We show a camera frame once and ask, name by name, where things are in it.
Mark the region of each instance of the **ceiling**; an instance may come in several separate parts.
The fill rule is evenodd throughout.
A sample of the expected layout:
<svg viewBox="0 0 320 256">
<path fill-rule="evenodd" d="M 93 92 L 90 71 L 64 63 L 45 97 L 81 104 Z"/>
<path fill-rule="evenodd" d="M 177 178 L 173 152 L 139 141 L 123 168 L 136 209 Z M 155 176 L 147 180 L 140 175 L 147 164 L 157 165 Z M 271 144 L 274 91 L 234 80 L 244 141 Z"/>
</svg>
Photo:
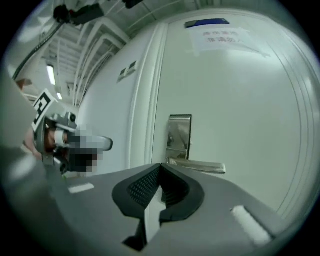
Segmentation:
<svg viewBox="0 0 320 256">
<path fill-rule="evenodd" d="M 54 67 L 55 91 L 61 93 L 64 102 L 74 106 L 81 104 L 101 68 L 125 44 L 145 26 L 165 17 L 204 8 L 231 7 L 267 14 L 287 27 L 297 29 L 294 19 L 274 0 L 144 0 L 132 9 L 127 9 L 122 0 L 55 0 L 50 7 L 51 13 L 54 7 L 63 3 L 75 11 L 99 3 L 105 13 L 104 17 L 85 25 L 65 24 L 42 56 L 43 66 Z M 41 38 L 46 38 L 54 28 L 52 23 Z M 39 67 L 39 73 L 48 76 L 43 74 L 46 72 L 43 66 Z"/>
</svg>

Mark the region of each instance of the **metal door handle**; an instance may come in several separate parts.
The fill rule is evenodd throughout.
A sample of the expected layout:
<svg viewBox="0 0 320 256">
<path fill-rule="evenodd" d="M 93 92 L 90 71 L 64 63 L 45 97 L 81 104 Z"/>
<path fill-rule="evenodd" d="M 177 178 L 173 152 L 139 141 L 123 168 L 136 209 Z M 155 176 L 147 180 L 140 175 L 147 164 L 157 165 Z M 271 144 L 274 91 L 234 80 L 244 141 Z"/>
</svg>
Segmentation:
<svg viewBox="0 0 320 256">
<path fill-rule="evenodd" d="M 165 162 L 200 172 L 225 174 L 224 163 L 189 160 L 191 120 L 191 115 L 170 115 Z"/>
<path fill-rule="evenodd" d="M 166 163 L 174 166 L 186 167 L 195 171 L 213 173 L 213 174 L 225 174 L 226 166 L 224 163 L 219 162 L 201 162 L 191 161 L 182 158 L 171 158 L 166 159 Z"/>
</svg>

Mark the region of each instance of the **white door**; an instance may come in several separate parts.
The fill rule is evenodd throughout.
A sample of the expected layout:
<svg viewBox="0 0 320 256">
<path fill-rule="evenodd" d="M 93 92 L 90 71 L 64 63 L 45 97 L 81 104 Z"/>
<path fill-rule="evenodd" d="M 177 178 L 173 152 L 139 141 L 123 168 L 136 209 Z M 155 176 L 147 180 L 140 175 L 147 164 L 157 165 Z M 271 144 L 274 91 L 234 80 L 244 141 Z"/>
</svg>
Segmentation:
<svg viewBox="0 0 320 256">
<path fill-rule="evenodd" d="M 230 24 L 184 27 L 192 20 L 212 18 L 224 18 Z M 247 49 L 228 45 L 202 50 L 203 45 L 193 41 L 192 36 L 201 36 L 204 30 L 240 27 L 252 38 Z M 152 162 L 165 160 L 169 116 L 192 115 L 189 159 L 224 163 L 226 174 L 216 176 L 277 211 L 301 154 L 301 118 L 293 84 L 272 47 L 273 40 L 258 37 L 266 28 L 272 26 L 252 17 L 227 14 L 169 25 Z"/>
</svg>

